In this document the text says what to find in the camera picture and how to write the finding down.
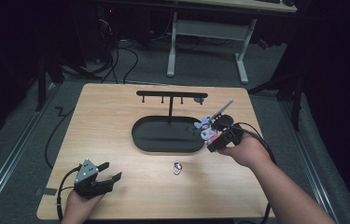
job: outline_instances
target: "wooden tabletop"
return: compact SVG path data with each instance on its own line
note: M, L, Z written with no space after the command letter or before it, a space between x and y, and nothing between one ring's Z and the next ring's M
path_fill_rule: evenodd
M87 84L80 94L47 188L57 189L67 172L85 159L110 167L103 181L122 178L98 204L91 219L263 217L267 199L252 172L232 158L206 147L191 154L146 153L132 139L132 127L142 117L168 115L169 99L137 96L137 91L206 92L202 105L192 98L174 101L173 116L202 119L230 99L224 114L259 131L247 91L241 88ZM174 162L183 170L174 174ZM70 175L65 187L74 185ZM62 193L63 210L70 189ZM44 195L37 210L41 219L57 219L56 196Z

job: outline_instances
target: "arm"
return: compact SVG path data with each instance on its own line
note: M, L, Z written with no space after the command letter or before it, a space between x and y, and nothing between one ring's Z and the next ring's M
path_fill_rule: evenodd
M90 217L96 204L98 204L104 196L105 195L102 194L87 200L72 190L67 197L66 209L61 223L82 224Z
M241 144L218 152L233 157L254 173L279 223L334 223L316 201L271 161L265 148L251 135L244 133Z

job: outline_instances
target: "human hand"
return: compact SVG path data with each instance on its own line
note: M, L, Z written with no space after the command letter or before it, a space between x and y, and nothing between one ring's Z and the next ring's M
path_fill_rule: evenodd
M217 151L222 155L231 156L240 165L252 169L262 162L270 162L271 158L264 146L248 133L242 135L242 141L234 147L225 147Z
M79 196L72 190L67 197L66 209L61 223L83 223L90 217L96 204L98 204L104 196L104 194L101 194L88 200Z

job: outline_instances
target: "white desk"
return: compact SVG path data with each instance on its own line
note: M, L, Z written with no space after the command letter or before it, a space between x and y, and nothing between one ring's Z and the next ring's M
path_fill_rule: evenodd
M282 2L280 4L266 3L255 0L177 0L178 2L184 3L195 3L195 4L207 4L217 5L221 7L240 7L253 10L268 10L283 13L295 13L297 9L295 7L287 7ZM175 75L175 43L177 35L194 35L202 37L230 39L242 41L243 44L239 49L239 52L235 53L235 61L238 67L239 76L241 82L244 84L248 83L248 78L244 65L244 56L247 50L247 46L250 42L250 38L253 34L257 20L251 20L248 26L230 25L213 22L202 22L202 21L186 21L178 20L177 13L174 14L173 28L172 28L172 44L169 52L169 62L167 76L173 77Z

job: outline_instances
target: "plush toy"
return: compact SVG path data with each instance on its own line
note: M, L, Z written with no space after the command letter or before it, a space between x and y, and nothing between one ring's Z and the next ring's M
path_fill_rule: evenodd
M195 128L197 128L197 129L201 129L201 128L206 129L206 128L207 128L206 125L209 125L209 120L210 120L210 118L211 118L210 116L206 116L206 117L204 117L204 118L202 119L201 122L194 122Z
M214 131L209 127L201 132L201 138L204 140L206 145L210 145L218 138L218 134L217 131Z

